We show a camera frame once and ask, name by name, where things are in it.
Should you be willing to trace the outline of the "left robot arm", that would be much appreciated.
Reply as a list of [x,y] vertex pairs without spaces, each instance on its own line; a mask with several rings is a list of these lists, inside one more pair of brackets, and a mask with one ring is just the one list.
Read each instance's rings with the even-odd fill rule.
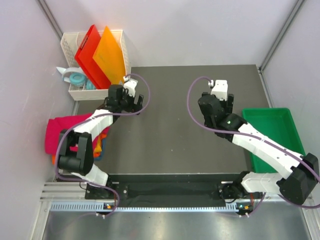
[[97,194],[105,199],[113,194],[114,187],[108,183],[109,175],[94,163],[93,141],[123,112],[132,115],[141,112],[144,96],[140,94],[135,102],[137,84],[136,80],[128,80],[123,85],[112,84],[103,104],[88,118],[60,132],[56,168],[96,185]]

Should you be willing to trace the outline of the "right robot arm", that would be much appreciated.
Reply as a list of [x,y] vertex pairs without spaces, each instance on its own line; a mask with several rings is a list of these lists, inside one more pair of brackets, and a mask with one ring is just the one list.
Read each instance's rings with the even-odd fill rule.
[[275,173],[241,172],[233,183],[223,187],[233,198],[250,193],[277,194],[301,206],[317,185],[319,161],[311,153],[303,156],[286,149],[256,130],[232,112],[232,103],[204,92],[197,101],[205,127],[234,145],[244,148],[275,169]]

